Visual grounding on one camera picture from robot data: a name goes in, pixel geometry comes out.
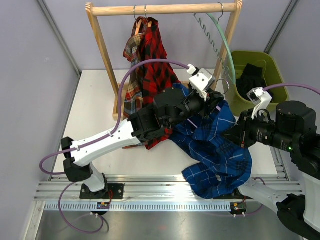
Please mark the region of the lilac hanger of blue shirt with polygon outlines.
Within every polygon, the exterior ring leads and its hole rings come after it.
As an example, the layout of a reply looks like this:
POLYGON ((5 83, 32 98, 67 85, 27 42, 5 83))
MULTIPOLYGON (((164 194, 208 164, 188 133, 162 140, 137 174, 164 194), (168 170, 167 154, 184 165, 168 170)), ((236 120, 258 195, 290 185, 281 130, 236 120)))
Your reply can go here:
POLYGON ((185 120, 195 128, 200 126, 199 123, 196 123, 198 119, 210 119, 212 114, 221 111, 225 102, 225 97, 219 91, 207 89, 204 92, 206 93, 206 98, 203 98, 202 92, 199 92, 190 83, 188 84, 188 95, 185 99, 185 107, 187 108, 185 120))

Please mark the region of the blue plaid shirt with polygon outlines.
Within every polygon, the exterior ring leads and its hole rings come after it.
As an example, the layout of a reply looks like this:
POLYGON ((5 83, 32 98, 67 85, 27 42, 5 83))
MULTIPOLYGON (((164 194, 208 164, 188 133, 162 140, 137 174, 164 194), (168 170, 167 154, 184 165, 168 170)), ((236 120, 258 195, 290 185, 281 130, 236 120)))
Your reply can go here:
POLYGON ((174 127, 169 137, 196 160, 182 171, 194 193, 203 199, 231 194, 252 173, 250 151, 222 137, 236 123, 227 101, 222 100, 207 118, 197 114, 174 127))

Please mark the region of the mint green hanger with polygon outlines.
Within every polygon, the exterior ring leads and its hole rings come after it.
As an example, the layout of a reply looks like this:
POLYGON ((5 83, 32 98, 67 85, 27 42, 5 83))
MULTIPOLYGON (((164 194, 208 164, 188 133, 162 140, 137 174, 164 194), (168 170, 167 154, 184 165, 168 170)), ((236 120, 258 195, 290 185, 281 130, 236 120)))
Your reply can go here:
POLYGON ((218 4, 221 5, 221 15, 218 19, 216 19, 211 13, 206 13, 206 15, 214 23, 214 25, 220 35, 220 38, 222 40, 221 47, 224 47, 224 50, 226 50, 226 56, 228 57, 229 62, 231 63, 231 67, 225 66, 226 59, 222 57, 221 50, 218 50, 216 48, 216 43, 213 40, 211 33, 207 30, 207 26, 203 23, 202 18, 198 17, 197 13, 194 13, 193 17, 195 18, 195 20, 198 22, 198 24, 202 28, 206 38, 208 39, 208 41, 211 45, 211 48, 214 50, 214 52, 217 55, 217 63, 221 64, 221 68, 223 71, 222 78, 224 80, 226 80, 226 82, 228 84, 231 83, 231 84, 235 85, 236 84, 236 69, 235 69, 232 53, 231 53, 230 46, 227 41, 226 35, 224 34, 223 29, 219 24, 221 17, 224 15, 224 5, 221 2, 219 2, 218 4))

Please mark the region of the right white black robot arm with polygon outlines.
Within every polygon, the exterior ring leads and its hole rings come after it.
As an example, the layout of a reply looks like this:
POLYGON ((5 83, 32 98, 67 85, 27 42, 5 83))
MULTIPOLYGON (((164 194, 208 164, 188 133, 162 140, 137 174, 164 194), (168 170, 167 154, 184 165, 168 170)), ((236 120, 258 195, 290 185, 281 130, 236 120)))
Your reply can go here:
POLYGON ((291 162, 301 171, 305 194, 295 195, 248 180, 227 185, 232 198, 241 195, 260 202, 274 211, 290 231, 307 240, 320 238, 320 135, 317 133, 316 112, 300 101, 285 101, 277 105, 275 121, 253 117, 253 109, 243 111, 235 126, 222 136, 247 149, 261 143, 290 154, 291 162))

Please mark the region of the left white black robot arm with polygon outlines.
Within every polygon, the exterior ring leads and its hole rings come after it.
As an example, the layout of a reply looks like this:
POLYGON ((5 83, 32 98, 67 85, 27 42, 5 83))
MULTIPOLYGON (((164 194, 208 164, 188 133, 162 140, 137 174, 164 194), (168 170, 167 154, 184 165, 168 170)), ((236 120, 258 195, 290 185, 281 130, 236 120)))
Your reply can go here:
POLYGON ((167 130, 194 115, 210 115, 223 99, 220 92, 211 89, 202 97, 196 90, 185 94, 182 89, 167 88, 154 97, 153 103, 118 122, 113 129, 83 140, 63 138, 64 173, 70 182, 84 183, 95 198, 103 199, 108 194, 107 178, 94 167, 95 159, 164 137, 167 130))

